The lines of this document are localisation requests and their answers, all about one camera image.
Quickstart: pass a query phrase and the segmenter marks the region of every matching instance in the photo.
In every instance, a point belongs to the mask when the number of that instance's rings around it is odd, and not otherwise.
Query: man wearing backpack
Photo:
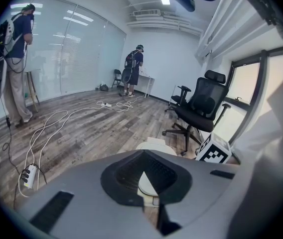
[[[7,74],[5,89],[3,92],[6,109],[9,113],[11,123],[15,126],[20,124],[21,119],[24,123],[28,123],[33,117],[31,111],[26,108],[24,91],[23,91],[23,69],[24,69],[24,43],[27,45],[32,44],[32,28],[31,20],[35,6],[32,4],[27,5],[22,9],[19,14],[12,17],[19,16],[14,21],[13,38],[16,40],[20,35],[21,37],[15,43],[13,49],[6,55]]]
[[[130,80],[124,84],[124,95],[127,95],[128,92],[128,84],[129,92],[128,97],[134,98],[135,95],[133,94],[134,86],[138,84],[138,77],[140,74],[140,66],[142,66],[143,63],[143,46],[140,44],[136,47],[136,50],[132,51],[132,54],[134,55],[134,60],[136,61],[136,66],[133,68],[132,75]]]

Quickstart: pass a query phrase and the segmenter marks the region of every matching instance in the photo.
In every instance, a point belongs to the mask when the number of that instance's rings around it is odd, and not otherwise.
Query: black office chair
[[[180,96],[171,96],[171,99],[173,99],[176,102],[176,104],[169,104],[168,108],[165,110],[165,113],[167,111],[174,111],[178,106],[187,105],[186,96],[188,92],[191,92],[191,89],[185,86],[181,86],[181,87],[178,86],[178,87],[181,89]]]
[[[115,69],[114,70],[114,74],[115,74],[115,79],[114,79],[114,82],[112,84],[112,88],[113,88],[113,85],[120,86],[121,85],[121,81],[122,81],[122,73],[120,72],[120,70]]]
[[[224,104],[224,108],[216,124],[213,124],[213,121],[216,118],[216,113],[229,91],[225,85],[222,85],[225,82],[225,75],[211,70],[207,71],[205,78],[199,78],[197,80],[195,93],[187,105],[179,106],[175,109],[178,117],[185,121],[189,126],[184,128],[181,125],[174,123],[172,127],[174,128],[177,126],[180,130],[165,130],[162,132],[162,135],[165,136],[167,133],[177,133],[185,136],[186,149],[181,153],[182,156],[188,151],[189,138],[201,145],[201,141],[191,133],[190,130],[192,127],[197,130],[212,132],[226,110],[231,108],[230,105]]]

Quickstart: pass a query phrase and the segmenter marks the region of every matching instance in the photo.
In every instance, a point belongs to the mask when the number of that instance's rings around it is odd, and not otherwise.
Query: dark shorts
[[[133,74],[130,78],[130,80],[128,81],[129,84],[132,84],[132,85],[137,85],[138,84],[138,76],[140,75],[140,69],[134,69],[133,70]]]

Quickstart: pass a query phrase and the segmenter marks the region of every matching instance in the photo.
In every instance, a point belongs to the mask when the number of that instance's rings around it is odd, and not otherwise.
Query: chair headrest
[[[224,74],[220,74],[211,70],[208,70],[205,73],[205,78],[221,83],[221,84],[225,84],[226,83],[226,76]]]

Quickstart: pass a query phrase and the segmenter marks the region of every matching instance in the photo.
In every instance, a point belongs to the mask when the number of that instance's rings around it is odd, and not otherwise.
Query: white cable
[[[100,108],[82,108],[82,109],[79,109],[79,110],[76,110],[76,111],[72,112],[72,113],[67,117],[67,119],[64,121],[63,125],[62,125],[53,135],[50,136],[50,138],[46,141],[45,145],[42,147],[42,149],[41,149],[41,151],[40,151],[40,157],[39,157],[39,161],[38,161],[37,189],[39,188],[39,176],[40,176],[40,166],[41,166],[42,151],[43,151],[43,149],[47,146],[47,144],[49,143],[49,141],[51,140],[51,138],[52,138],[53,136],[55,136],[55,135],[64,127],[65,123],[69,120],[69,118],[70,118],[74,113],[80,112],[80,111],[82,111],[82,110],[99,110],[99,109],[102,109],[102,108],[106,108],[106,109],[114,110],[114,111],[123,111],[123,112],[126,112],[126,111],[128,111],[130,108],[133,108],[132,104],[135,103],[138,98],[143,97],[143,96],[144,96],[144,95],[139,96],[139,97],[136,97],[135,101],[133,101],[133,102],[129,102],[129,101],[128,101],[128,102],[126,102],[126,103],[124,103],[124,104],[122,104],[122,103],[117,103],[117,104],[116,104],[117,107],[126,107],[126,108],[124,108],[124,109],[114,109],[114,108],[110,108],[110,107],[105,106],[105,104],[104,104],[102,101],[98,101],[98,102],[96,103],[96,105],[101,106]],[[52,124],[50,124],[50,125],[47,126],[46,124],[48,123],[48,121],[49,121],[55,114],[58,114],[58,113],[66,113],[66,114],[65,114],[62,118],[60,118],[59,120],[57,120],[56,122],[54,122],[54,123],[52,123]],[[67,112],[67,111],[59,111],[59,112],[56,112],[56,113],[52,114],[52,115],[47,119],[47,121],[45,122],[44,127],[40,128],[40,129],[38,129],[37,131],[34,132],[33,136],[31,137],[30,143],[29,143],[30,148],[29,148],[29,150],[28,150],[27,153],[26,153],[24,169],[26,168],[27,157],[28,157],[28,153],[29,153],[30,151],[31,151],[31,153],[32,153],[32,155],[33,155],[33,163],[35,163],[35,156],[34,156],[32,147],[34,146],[36,140],[41,136],[41,134],[43,133],[43,131],[44,131],[46,128],[48,128],[48,127],[50,127],[50,126],[52,126],[52,125],[54,125],[54,124],[60,122],[60,121],[61,121],[62,119],[64,119],[67,115],[68,115],[68,112]],[[39,133],[39,135],[36,137],[36,139],[35,139],[34,142],[32,143],[32,140],[33,140],[35,134],[36,134],[37,132],[39,132],[39,131],[41,131],[41,132]],[[19,192],[20,192],[20,194],[21,194],[22,196],[28,197],[28,196],[24,195],[24,194],[21,192],[21,189],[20,189],[20,178],[21,178],[21,175],[22,175],[22,173],[21,173],[21,174],[19,175],[19,177],[18,177],[18,190],[19,190]]]

